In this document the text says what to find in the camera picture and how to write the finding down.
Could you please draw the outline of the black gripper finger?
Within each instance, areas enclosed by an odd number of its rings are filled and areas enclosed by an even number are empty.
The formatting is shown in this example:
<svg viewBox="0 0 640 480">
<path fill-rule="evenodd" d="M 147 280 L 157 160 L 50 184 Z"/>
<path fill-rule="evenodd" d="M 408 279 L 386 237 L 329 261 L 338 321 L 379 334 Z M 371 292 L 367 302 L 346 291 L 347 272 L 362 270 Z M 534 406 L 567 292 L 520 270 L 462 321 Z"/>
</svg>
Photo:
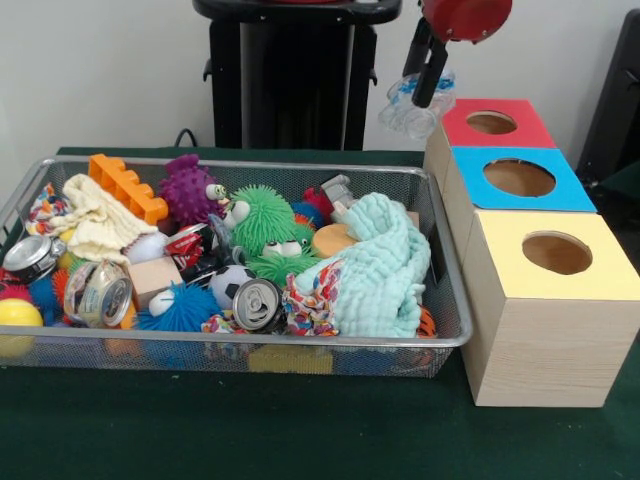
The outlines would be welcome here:
<svg viewBox="0 0 640 480">
<path fill-rule="evenodd" d="M 418 74 L 430 52 L 432 31 L 425 18 L 421 18 L 416 26 L 407 58 L 402 71 L 403 76 Z"/>
<path fill-rule="evenodd" d="M 429 58 L 421 67 L 412 96 L 412 102 L 415 106 L 427 108 L 430 105 L 447 59 L 446 45 L 435 39 L 429 47 Z"/>
</svg>

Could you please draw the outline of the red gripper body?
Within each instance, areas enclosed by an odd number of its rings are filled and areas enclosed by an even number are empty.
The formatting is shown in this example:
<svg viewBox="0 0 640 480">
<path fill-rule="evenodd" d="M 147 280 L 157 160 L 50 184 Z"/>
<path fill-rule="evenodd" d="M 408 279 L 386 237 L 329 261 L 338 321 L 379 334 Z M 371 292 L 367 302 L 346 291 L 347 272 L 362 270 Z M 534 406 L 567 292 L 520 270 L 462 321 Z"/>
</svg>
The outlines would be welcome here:
<svg viewBox="0 0 640 480">
<path fill-rule="evenodd" d="M 421 2 L 421 9 L 426 22 L 442 42 L 477 44 L 505 24 L 512 5 L 512 0 L 425 0 Z"/>
</svg>

